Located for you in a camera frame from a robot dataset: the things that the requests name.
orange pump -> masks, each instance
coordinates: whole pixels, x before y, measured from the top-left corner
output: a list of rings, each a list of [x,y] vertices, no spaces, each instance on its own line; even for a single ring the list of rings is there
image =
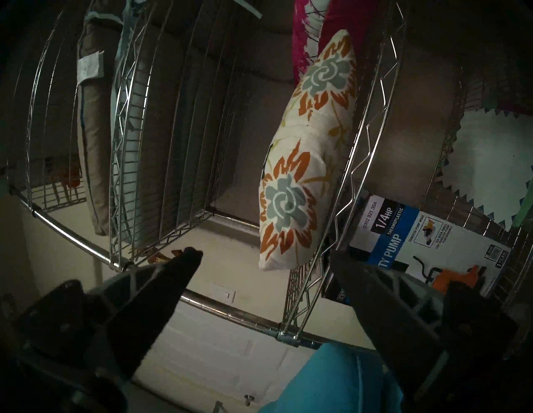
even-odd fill
[[[434,278],[433,284],[431,285],[432,288],[440,291],[443,294],[446,294],[446,291],[448,290],[448,285],[451,281],[459,281],[466,285],[468,285],[470,288],[474,289],[481,289],[481,286],[484,283],[484,277],[483,273],[487,269],[485,266],[477,266],[474,265],[472,268],[469,268],[467,270],[466,274],[461,274],[452,270],[447,269],[441,269],[437,267],[433,267],[430,269],[430,273],[428,275],[425,274],[425,265],[419,258],[413,256],[413,258],[420,262],[422,265],[422,276],[426,280],[426,284],[429,284],[431,281],[433,281],[433,273],[437,272],[438,275]]]

pink fabric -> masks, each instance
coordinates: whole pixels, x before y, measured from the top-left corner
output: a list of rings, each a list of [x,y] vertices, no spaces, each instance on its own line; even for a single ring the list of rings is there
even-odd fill
[[[322,53],[335,33],[346,29],[352,39],[353,51],[359,56],[377,5],[378,0],[331,0],[320,32],[318,53]]]
[[[295,86],[318,53],[318,39],[330,0],[295,0],[293,13],[293,72]]]

screw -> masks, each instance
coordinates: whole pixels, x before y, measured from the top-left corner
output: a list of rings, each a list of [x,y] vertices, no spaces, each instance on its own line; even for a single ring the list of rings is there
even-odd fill
[[[250,406],[250,403],[255,400],[255,397],[253,397],[250,394],[245,394],[244,398],[246,399],[245,405]]]

electrical outlet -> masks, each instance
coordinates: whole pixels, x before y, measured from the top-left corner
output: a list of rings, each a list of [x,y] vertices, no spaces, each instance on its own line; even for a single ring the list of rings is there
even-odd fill
[[[235,299],[235,291],[229,288],[211,283],[212,297],[224,304],[232,304]]]

blue label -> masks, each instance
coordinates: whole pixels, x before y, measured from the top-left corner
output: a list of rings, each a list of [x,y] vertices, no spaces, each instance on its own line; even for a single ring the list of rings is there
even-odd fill
[[[368,264],[378,265],[387,269],[391,267],[403,242],[411,232],[418,212],[418,209],[408,206],[403,210],[397,209],[395,211],[389,231],[385,231],[379,236],[374,250],[367,260]]]

